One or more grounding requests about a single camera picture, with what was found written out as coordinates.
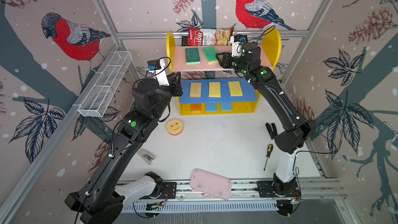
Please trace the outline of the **light green sponge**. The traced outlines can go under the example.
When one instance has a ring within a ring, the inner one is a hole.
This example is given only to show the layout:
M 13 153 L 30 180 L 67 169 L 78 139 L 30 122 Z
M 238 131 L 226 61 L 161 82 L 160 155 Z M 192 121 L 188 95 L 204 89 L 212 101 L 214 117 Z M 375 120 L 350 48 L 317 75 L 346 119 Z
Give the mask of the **light green sponge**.
M 217 50 L 214 47 L 202 48 L 202 53 L 204 54 L 208 64 L 218 63 Z

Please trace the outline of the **beige orange-backed sponge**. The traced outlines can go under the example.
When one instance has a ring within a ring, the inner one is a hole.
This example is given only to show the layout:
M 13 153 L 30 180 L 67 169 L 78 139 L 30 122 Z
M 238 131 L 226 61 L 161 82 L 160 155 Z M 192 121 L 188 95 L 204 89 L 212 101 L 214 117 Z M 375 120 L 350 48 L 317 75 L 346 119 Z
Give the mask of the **beige orange-backed sponge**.
M 190 97 L 200 98 L 202 92 L 202 83 L 191 83 L 190 84 Z

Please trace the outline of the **dark green scouring sponge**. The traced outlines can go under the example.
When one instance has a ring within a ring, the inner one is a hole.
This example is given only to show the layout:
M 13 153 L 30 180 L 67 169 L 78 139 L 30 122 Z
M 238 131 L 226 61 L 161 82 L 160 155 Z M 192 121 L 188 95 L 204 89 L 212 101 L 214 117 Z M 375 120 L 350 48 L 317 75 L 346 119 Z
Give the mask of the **dark green scouring sponge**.
M 198 48 L 185 49 L 186 65 L 196 65 L 201 63 L 201 58 Z

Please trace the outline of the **orange rectangular sponge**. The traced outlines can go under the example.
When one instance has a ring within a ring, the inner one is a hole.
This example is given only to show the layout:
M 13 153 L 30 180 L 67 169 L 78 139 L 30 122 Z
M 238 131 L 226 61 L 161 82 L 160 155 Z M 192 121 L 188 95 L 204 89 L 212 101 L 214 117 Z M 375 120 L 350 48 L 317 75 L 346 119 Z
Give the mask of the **orange rectangular sponge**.
M 202 105 L 201 104 L 191 104 L 191 112 L 192 113 L 201 113 Z

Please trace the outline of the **blue cellulose sponge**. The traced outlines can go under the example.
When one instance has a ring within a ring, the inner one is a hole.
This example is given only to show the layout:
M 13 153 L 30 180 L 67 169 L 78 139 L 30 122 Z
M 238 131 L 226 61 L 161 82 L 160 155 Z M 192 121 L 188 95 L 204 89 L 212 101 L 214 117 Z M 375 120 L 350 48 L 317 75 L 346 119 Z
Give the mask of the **blue cellulose sponge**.
M 221 111 L 222 112 L 231 112 L 231 111 L 233 111 L 231 102 L 223 102 L 223 103 L 220 104 L 220 106 L 221 106 Z
M 215 103 L 215 102 L 206 103 L 206 112 L 207 113 L 213 113 L 213 112 L 217 112 L 217 111 L 218 111 L 217 103 Z

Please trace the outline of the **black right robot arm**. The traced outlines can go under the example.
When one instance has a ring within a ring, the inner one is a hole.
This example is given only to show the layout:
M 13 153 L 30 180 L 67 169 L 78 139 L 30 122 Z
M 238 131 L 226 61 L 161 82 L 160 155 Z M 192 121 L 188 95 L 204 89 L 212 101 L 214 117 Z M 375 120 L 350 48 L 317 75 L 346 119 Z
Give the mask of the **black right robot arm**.
M 278 167 L 273 175 L 273 189 L 277 195 L 284 196 L 298 185 L 294 174 L 296 155 L 302 150 L 315 122 L 307 120 L 296 109 L 283 92 L 271 68 L 261 65 L 260 56 L 261 49 L 256 43 L 243 43 L 239 57 L 228 52 L 216 54 L 220 66 L 241 73 L 268 101 L 282 123 L 284 131 L 280 134 L 274 132 L 269 124 L 266 126 L 271 139 L 281 151 Z

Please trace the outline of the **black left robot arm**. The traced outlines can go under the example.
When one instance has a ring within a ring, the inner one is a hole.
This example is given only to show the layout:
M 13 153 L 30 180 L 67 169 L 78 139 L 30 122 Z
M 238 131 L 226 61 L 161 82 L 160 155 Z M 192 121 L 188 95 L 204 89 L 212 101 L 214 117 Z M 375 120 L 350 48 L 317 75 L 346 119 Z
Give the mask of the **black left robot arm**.
M 125 204 L 146 196 L 157 196 L 163 180 L 153 172 L 129 185 L 117 189 L 116 185 L 133 156 L 148 140 L 162 115 L 170 109 L 171 99 L 182 96 L 181 73 L 167 75 L 168 85 L 154 78 L 143 78 L 133 89 L 131 110 L 116 125 L 111 137 L 111 150 L 94 175 L 79 191 L 70 193 L 65 204 L 77 212 L 76 219 L 84 224 L 111 224 L 120 215 Z

